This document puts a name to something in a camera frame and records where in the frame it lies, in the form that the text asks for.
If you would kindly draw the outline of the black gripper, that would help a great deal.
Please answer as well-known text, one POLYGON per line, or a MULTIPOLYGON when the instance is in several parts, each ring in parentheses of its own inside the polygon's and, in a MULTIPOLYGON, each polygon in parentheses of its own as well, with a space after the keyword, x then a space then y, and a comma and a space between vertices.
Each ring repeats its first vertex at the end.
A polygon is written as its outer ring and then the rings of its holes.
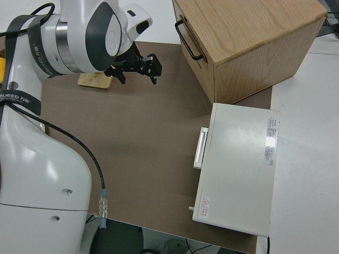
POLYGON ((155 54, 149 54, 148 60, 145 63, 142 61, 143 56, 135 42, 124 53, 118 55, 111 66, 104 71, 108 77, 113 76, 120 81, 121 84, 126 83, 124 72, 137 72, 142 75, 147 75, 151 82, 156 85, 157 79, 162 75, 162 65, 155 54))

